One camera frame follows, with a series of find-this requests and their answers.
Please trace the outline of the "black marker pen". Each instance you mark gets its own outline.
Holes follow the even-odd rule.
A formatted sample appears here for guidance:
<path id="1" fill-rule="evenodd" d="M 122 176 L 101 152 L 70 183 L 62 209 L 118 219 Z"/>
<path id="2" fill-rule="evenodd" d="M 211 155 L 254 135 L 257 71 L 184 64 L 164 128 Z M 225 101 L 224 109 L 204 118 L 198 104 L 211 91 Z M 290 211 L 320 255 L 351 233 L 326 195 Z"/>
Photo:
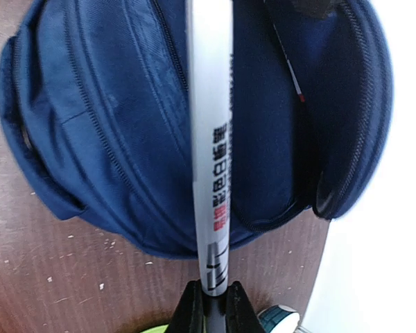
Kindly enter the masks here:
<path id="1" fill-rule="evenodd" d="M 232 1 L 187 2 L 193 205 L 203 332 L 226 332 L 232 165 Z"/>

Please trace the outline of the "navy blue backpack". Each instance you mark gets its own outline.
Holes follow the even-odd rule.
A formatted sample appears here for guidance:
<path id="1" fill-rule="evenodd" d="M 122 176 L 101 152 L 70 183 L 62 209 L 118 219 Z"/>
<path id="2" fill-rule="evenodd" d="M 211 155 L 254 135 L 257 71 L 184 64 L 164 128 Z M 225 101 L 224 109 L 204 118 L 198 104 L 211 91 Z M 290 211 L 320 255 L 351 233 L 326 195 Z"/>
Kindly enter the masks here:
<path id="1" fill-rule="evenodd" d="M 29 184 L 171 259 L 197 255 L 183 1 L 34 1 L 0 59 L 0 120 Z M 234 2 L 230 244 L 345 214 L 379 163 L 392 69 L 369 1 Z"/>

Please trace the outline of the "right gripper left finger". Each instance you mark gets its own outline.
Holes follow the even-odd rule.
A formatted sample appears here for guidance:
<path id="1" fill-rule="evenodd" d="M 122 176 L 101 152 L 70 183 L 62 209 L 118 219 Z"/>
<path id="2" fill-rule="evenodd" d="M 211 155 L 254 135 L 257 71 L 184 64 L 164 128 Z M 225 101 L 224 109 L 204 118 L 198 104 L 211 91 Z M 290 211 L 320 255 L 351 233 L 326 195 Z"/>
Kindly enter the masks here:
<path id="1" fill-rule="evenodd" d="M 203 333 L 204 312 L 200 280 L 187 283 L 172 319 L 168 333 Z"/>

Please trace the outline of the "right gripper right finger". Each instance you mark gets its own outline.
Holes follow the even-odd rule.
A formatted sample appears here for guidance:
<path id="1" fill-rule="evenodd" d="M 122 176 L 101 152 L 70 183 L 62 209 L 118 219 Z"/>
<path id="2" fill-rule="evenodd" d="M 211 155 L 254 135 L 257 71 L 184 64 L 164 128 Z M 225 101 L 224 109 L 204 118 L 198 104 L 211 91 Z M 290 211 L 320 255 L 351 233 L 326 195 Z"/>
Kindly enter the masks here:
<path id="1" fill-rule="evenodd" d="M 263 332 L 263 327 L 239 281 L 233 282 L 227 289 L 226 327 L 229 333 Z"/>

